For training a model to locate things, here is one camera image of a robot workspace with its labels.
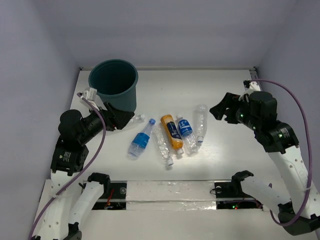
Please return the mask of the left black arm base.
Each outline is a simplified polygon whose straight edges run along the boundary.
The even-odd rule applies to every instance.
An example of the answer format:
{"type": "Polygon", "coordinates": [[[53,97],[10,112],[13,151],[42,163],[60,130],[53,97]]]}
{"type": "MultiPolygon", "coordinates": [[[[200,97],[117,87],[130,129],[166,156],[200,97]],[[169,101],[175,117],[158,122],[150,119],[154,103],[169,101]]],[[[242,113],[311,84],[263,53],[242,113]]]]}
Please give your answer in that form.
{"type": "Polygon", "coordinates": [[[112,181],[108,192],[96,201],[92,210],[125,210],[126,194],[126,181],[112,181]]]}

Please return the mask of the clear bottle white cap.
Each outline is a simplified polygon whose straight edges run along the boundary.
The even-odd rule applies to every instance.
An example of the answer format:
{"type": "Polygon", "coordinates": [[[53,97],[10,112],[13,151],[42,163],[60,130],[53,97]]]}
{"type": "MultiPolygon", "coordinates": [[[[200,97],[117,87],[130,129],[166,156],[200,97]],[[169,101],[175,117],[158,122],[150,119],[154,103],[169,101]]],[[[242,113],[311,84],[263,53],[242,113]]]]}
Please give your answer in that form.
{"type": "Polygon", "coordinates": [[[202,144],[208,127],[208,107],[205,104],[198,104],[194,110],[194,131],[197,142],[202,144]]]}

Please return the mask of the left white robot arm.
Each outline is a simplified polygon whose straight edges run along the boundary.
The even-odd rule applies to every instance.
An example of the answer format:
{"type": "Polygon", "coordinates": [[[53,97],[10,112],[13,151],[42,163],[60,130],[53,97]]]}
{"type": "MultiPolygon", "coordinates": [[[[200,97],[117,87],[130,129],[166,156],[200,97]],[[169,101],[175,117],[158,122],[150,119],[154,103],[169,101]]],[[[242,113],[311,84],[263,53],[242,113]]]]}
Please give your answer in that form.
{"type": "Polygon", "coordinates": [[[131,111],[106,109],[89,102],[89,115],[70,109],[60,116],[50,165],[50,192],[31,228],[30,240],[80,240],[87,217],[97,200],[110,194],[111,180],[105,173],[92,173],[86,183],[80,176],[97,158],[106,133],[123,129],[134,116],[131,111]]]}

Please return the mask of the clear bottle blue label cap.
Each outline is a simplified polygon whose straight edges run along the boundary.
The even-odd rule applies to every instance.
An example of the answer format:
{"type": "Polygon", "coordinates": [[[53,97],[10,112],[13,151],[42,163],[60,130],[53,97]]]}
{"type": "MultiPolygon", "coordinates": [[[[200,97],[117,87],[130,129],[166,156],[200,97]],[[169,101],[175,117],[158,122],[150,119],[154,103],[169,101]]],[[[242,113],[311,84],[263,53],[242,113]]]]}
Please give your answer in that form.
{"type": "Polygon", "coordinates": [[[145,151],[155,123],[156,120],[151,118],[144,129],[135,136],[128,149],[130,156],[138,158],[145,151]]]}

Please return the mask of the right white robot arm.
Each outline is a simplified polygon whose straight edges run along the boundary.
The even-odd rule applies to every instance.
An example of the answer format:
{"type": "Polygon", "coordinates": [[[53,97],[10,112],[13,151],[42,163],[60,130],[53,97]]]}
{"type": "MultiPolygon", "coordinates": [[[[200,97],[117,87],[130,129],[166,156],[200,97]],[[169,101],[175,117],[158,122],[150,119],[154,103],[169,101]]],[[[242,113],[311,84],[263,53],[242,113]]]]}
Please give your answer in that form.
{"type": "Polygon", "coordinates": [[[231,178],[235,196],[249,195],[270,211],[272,219],[292,236],[320,231],[320,193],[309,181],[310,167],[302,159],[299,141],[292,127],[277,119],[277,100],[265,91],[243,96],[226,93],[209,111],[218,121],[243,124],[254,133],[277,167],[287,193],[280,193],[259,181],[248,170],[231,178]]]}

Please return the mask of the blue label bottle white cap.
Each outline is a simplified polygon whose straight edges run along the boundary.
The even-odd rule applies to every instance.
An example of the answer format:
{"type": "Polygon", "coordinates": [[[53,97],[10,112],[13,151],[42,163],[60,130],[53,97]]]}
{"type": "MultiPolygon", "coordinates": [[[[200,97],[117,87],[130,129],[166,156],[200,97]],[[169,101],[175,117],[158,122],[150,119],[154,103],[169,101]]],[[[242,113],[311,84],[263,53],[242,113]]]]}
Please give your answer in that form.
{"type": "Polygon", "coordinates": [[[189,121],[183,118],[181,115],[176,116],[177,127],[179,134],[183,140],[184,148],[188,155],[192,155],[198,152],[198,140],[193,133],[193,129],[189,121]]]}

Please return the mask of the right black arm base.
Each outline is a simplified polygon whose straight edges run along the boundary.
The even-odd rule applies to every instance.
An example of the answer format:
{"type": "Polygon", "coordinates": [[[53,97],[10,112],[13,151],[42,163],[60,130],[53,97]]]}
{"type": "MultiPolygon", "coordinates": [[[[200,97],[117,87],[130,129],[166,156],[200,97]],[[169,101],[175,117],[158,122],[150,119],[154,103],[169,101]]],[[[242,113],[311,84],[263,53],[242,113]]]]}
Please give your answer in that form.
{"type": "Polygon", "coordinates": [[[230,181],[215,182],[209,193],[215,197],[218,210],[263,209],[261,202],[243,193],[230,181]]]}

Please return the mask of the small clear bottle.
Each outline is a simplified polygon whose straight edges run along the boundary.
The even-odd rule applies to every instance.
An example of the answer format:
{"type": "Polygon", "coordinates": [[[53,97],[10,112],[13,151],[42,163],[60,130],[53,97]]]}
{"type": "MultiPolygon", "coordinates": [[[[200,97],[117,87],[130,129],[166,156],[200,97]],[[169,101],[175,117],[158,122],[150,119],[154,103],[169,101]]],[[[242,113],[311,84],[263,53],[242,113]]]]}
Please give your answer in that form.
{"type": "Polygon", "coordinates": [[[140,124],[140,123],[143,123],[144,121],[145,121],[145,115],[144,114],[134,115],[130,119],[130,123],[134,123],[134,124],[140,124]]]}

